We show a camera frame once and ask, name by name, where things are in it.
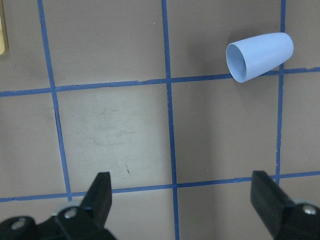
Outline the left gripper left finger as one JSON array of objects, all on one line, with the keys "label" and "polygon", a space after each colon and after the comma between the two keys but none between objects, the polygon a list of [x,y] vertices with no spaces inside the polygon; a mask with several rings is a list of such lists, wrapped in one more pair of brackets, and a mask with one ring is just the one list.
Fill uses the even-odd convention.
[{"label": "left gripper left finger", "polygon": [[104,227],[112,206],[112,184],[109,172],[99,172],[79,207],[99,226]]}]

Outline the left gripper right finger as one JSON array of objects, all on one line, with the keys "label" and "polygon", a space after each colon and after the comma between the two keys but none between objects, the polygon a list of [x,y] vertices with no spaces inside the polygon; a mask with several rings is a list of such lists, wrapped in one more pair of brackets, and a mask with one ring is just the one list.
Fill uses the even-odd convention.
[{"label": "left gripper right finger", "polygon": [[262,170],[252,172],[250,202],[273,238],[279,236],[295,208],[291,198]]}]

